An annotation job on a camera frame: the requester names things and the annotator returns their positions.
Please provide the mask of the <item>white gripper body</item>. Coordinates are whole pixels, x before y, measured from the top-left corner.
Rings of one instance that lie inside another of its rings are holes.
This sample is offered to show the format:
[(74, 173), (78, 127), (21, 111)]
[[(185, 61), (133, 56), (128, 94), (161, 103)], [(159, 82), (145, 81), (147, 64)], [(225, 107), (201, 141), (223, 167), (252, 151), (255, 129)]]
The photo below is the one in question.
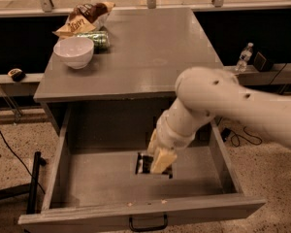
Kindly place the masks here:
[(169, 150), (184, 150), (195, 138), (195, 134), (182, 136), (177, 133), (168, 123), (169, 112), (164, 111), (156, 123), (156, 145)]

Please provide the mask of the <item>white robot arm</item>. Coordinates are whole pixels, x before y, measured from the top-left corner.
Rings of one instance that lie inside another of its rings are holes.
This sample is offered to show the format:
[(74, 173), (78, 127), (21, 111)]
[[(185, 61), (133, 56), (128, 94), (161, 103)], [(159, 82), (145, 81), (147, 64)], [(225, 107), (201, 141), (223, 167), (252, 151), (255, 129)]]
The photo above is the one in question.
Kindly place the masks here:
[(225, 70), (193, 67), (176, 80), (176, 100), (157, 120), (147, 148), (161, 174), (215, 117), (227, 117), (291, 149), (291, 97), (245, 88)]

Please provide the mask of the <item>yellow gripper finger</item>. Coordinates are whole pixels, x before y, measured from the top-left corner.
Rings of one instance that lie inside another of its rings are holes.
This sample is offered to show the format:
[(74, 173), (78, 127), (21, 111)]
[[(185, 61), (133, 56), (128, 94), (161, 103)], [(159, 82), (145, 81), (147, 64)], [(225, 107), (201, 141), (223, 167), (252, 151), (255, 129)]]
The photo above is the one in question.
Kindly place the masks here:
[(151, 174), (162, 174), (177, 159), (173, 150), (157, 148), (154, 152), (153, 161), (150, 167)]
[(157, 133), (156, 130), (153, 130), (150, 137), (150, 141), (148, 143), (147, 153), (150, 155), (154, 155), (156, 149), (157, 149)]

